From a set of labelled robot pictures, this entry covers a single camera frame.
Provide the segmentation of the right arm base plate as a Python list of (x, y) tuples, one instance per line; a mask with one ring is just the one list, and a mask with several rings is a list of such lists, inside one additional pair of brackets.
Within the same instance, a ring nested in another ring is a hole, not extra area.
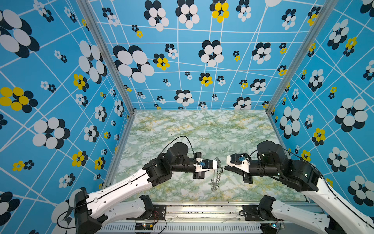
[(272, 207), (269, 204), (243, 205), (239, 215), (243, 216), (246, 221), (282, 221), (282, 219), (275, 218), (271, 211)]

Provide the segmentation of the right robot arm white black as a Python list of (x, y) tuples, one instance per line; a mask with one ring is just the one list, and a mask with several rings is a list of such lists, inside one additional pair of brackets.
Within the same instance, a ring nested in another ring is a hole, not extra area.
[(266, 221), (289, 221), (318, 234), (372, 234), (374, 220), (349, 204), (324, 179), (322, 173), (306, 160), (292, 160), (286, 150), (272, 141), (257, 145), (257, 159), (247, 153), (227, 156), (225, 170), (243, 177), (251, 184), (255, 176), (270, 177), (302, 193), (325, 213), (318, 214), (263, 196), (254, 215)]

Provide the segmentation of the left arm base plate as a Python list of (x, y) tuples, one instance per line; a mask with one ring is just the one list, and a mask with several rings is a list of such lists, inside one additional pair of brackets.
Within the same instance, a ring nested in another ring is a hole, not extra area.
[(167, 206), (163, 204), (156, 204), (152, 210), (147, 210), (140, 217), (127, 218), (127, 220), (155, 220), (161, 221), (166, 218)]

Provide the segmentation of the metal keyring disc with rings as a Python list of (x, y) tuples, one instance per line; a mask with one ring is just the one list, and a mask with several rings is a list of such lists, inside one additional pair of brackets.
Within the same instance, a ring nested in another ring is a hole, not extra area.
[(209, 185), (211, 187), (211, 191), (217, 191), (219, 189), (221, 174), (223, 173), (224, 168), (222, 167), (222, 163), (219, 158), (215, 158), (217, 161), (217, 170), (214, 173), (214, 178), (211, 179)]

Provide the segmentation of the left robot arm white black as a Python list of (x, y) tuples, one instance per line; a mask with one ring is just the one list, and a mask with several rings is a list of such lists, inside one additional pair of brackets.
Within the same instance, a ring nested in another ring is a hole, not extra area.
[(154, 212), (149, 196), (126, 200), (170, 180), (173, 172), (192, 173), (194, 179), (204, 179), (205, 172), (218, 168), (216, 160), (202, 159), (200, 152), (193, 158), (187, 154), (188, 146), (177, 142), (136, 173), (110, 187), (92, 193), (82, 187), (69, 202), (74, 210), (75, 233), (94, 234), (111, 222), (149, 218)]

